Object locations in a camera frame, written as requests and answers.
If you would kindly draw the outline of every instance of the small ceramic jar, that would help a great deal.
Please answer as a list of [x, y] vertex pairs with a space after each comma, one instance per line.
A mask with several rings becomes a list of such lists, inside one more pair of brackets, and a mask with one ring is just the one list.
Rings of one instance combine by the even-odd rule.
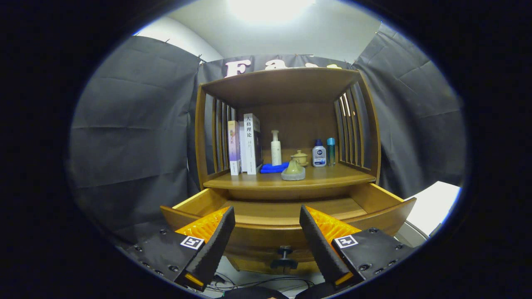
[[308, 155], [302, 153], [301, 150], [297, 150], [297, 154], [294, 154], [294, 155], [292, 155], [292, 156], [290, 156], [290, 157], [292, 158], [293, 161], [296, 161], [297, 164], [299, 164], [299, 165], [305, 167], [305, 166], [309, 165], [309, 163], [308, 163], [307, 160], [306, 160], [306, 157], [307, 157], [307, 156], [308, 156]]

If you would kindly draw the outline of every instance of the bottle cap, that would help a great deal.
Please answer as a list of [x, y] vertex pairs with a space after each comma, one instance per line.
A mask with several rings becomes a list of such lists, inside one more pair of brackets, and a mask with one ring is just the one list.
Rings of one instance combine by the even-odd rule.
[[279, 134], [279, 131], [278, 130], [272, 130], [271, 132], [273, 134], [273, 141], [279, 141], [279, 139], [277, 137], [277, 134]]

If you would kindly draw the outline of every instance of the purple book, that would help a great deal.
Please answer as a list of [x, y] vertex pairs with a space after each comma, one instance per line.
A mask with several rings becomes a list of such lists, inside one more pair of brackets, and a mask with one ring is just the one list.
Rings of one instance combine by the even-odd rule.
[[240, 141], [239, 141], [240, 127], [238, 121], [230, 120], [227, 122], [228, 148], [229, 148], [229, 168], [231, 175], [237, 176], [240, 173]]

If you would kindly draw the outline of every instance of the white book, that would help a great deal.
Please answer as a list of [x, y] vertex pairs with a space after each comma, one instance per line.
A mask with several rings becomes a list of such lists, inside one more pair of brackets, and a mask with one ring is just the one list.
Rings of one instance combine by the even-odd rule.
[[240, 127], [239, 131], [239, 142], [240, 142], [240, 165], [242, 167], [242, 172], [247, 172], [247, 159], [246, 159], [246, 133], [244, 128], [244, 122], [241, 121], [238, 126]]
[[261, 127], [259, 119], [252, 113], [244, 114], [246, 138], [246, 168], [248, 175], [256, 175], [262, 166]]
[[239, 131], [238, 121], [230, 120], [227, 122], [227, 147], [229, 150], [229, 168], [232, 176], [237, 176], [240, 173]]

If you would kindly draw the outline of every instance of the open drawer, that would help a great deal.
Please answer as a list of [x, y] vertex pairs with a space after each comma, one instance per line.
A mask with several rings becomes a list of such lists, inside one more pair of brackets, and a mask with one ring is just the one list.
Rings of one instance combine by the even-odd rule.
[[300, 263], [291, 273], [303, 273], [319, 270], [299, 225], [302, 204], [359, 229], [376, 227], [394, 235], [415, 203], [415, 198], [403, 201], [372, 183], [286, 194], [285, 198], [276, 194], [273, 200], [268, 192], [207, 188], [172, 208], [162, 206], [161, 211], [170, 227], [177, 230], [220, 208], [233, 206], [236, 225], [224, 255], [237, 270], [283, 273], [282, 268], [270, 269], [269, 265], [280, 258], [280, 246], [290, 245], [294, 252], [288, 257]]

